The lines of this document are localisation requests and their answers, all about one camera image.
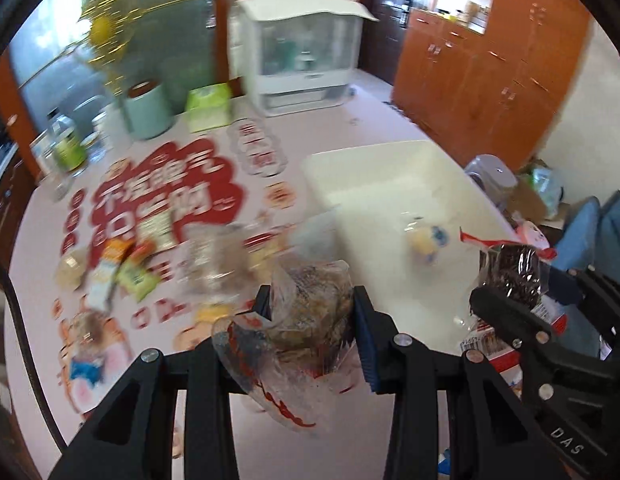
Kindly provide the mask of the cardboard box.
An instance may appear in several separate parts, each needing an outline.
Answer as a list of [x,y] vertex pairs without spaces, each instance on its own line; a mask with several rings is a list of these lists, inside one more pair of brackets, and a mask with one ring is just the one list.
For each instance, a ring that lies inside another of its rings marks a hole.
[[542,159],[533,158],[519,170],[516,180],[506,205],[510,214],[517,212],[537,224],[566,219],[569,205],[564,201],[564,182],[555,169]]

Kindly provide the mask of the green snack packet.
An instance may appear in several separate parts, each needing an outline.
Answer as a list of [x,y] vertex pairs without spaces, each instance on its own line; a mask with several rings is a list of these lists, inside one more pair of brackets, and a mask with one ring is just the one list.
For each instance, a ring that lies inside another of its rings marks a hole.
[[119,268],[116,283],[139,304],[159,284],[160,278],[147,269],[147,260],[156,252],[156,243],[142,240]]

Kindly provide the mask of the clear bag brown snack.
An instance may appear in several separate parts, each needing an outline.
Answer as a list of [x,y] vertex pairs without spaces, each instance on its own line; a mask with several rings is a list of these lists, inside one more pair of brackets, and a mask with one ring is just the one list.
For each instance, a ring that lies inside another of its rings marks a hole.
[[278,264],[268,308],[268,315],[250,311],[214,322],[214,350],[243,392],[279,424],[326,434],[339,396],[357,383],[348,263]]

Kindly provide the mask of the wooden cabinet wall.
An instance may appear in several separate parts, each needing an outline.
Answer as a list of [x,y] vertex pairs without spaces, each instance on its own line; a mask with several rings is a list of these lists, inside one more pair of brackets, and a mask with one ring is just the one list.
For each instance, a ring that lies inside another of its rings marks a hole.
[[482,34],[415,11],[392,102],[460,165],[491,154],[519,170],[563,105],[591,22],[579,0],[492,0]]

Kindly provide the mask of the white plastic bin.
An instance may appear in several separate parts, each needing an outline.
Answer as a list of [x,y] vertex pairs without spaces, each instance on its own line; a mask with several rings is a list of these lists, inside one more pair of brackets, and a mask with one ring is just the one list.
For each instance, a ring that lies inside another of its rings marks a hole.
[[[480,251],[460,241],[515,233],[485,193],[435,143],[392,142],[324,152],[304,161],[312,204],[333,214],[354,284],[398,330],[434,350],[458,353],[470,334],[470,292]],[[415,218],[444,228],[433,263],[414,258],[404,229]]]

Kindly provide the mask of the mint green canister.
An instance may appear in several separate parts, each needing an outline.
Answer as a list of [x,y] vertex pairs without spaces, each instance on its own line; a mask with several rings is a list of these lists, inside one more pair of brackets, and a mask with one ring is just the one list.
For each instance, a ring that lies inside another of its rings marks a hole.
[[131,86],[124,95],[124,114],[135,140],[156,138],[173,125],[173,114],[164,89],[156,79]]

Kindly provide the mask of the pink plastic stool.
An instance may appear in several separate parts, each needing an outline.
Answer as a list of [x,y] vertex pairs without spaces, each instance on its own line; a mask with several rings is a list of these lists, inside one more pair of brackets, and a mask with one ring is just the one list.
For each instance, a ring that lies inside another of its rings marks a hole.
[[518,239],[525,245],[534,246],[538,249],[548,249],[550,242],[543,232],[529,220],[523,220],[516,226],[515,233]]

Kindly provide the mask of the yellow blue snack packet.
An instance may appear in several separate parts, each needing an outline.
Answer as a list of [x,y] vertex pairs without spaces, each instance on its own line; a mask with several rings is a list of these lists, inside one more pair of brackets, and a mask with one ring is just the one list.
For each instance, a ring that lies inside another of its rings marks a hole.
[[424,263],[433,263],[441,249],[448,246],[450,240],[444,228],[425,222],[422,217],[417,217],[410,222],[404,232],[411,254]]

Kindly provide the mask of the clear bag brown bread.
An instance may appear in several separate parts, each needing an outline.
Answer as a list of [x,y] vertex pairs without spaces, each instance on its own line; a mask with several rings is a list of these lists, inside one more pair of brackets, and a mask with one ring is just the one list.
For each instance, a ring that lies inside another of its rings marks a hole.
[[243,227],[192,223],[184,234],[188,296],[201,304],[242,304],[252,287]]

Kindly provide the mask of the round beige cracker pack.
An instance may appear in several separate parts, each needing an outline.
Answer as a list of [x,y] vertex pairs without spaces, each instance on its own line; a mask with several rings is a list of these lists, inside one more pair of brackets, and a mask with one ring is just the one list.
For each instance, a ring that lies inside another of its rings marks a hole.
[[61,289],[73,292],[81,287],[88,272],[88,251],[86,248],[66,252],[54,273],[55,283]]

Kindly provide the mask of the dark chocolate snack bag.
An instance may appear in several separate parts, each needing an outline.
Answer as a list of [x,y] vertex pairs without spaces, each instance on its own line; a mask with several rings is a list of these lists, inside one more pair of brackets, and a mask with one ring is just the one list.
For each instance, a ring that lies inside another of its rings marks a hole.
[[532,310],[549,286],[546,265],[556,257],[552,247],[539,248],[514,240],[482,240],[460,231],[460,241],[480,251],[478,286],[488,286]]

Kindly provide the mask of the grey plastic stool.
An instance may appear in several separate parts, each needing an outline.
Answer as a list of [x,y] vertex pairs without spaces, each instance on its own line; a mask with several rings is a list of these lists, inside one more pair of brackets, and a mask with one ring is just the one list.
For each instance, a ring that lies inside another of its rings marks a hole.
[[484,191],[496,208],[504,211],[518,181],[500,158],[491,154],[477,155],[467,164],[464,172]]

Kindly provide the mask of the small yellow snack packet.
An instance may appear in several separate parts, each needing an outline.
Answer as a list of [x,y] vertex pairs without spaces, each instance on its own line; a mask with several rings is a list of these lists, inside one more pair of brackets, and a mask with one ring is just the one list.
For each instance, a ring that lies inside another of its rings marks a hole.
[[234,311],[232,304],[200,304],[194,310],[194,323],[214,324],[219,318],[226,318]]

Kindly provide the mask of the pink printed table mat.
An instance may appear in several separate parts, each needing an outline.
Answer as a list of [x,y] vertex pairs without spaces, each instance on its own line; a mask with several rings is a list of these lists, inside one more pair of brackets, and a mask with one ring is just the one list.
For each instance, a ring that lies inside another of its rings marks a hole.
[[458,353],[480,240],[514,231],[413,122],[360,88],[344,104],[180,118],[114,145],[61,200],[33,193],[10,267],[52,425],[72,440],[143,352],[194,348],[289,272],[362,286],[398,330]]

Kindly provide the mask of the blue chair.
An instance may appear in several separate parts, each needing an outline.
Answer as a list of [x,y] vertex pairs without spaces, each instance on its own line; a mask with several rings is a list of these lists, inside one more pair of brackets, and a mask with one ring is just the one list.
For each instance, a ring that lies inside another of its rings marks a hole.
[[557,269],[594,266],[620,284],[620,191],[604,204],[590,196],[572,206],[555,250]]

